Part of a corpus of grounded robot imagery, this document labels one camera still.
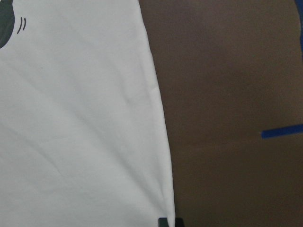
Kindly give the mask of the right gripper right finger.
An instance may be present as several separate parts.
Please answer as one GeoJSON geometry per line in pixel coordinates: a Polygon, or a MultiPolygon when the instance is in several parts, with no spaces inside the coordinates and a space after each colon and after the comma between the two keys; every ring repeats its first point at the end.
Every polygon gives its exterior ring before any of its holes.
{"type": "Polygon", "coordinates": [[[184,227],[184,221],[182,218],[175,219],[175,227],[184,227]]]}

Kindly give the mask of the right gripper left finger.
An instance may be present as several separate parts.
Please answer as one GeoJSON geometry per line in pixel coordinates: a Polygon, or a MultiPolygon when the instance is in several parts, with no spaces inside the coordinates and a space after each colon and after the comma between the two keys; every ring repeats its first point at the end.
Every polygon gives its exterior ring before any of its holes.
{"type": "Polygon", "coordinates": [[[167,218],[159,218],[158,227],[167,227],[167,218]]]}

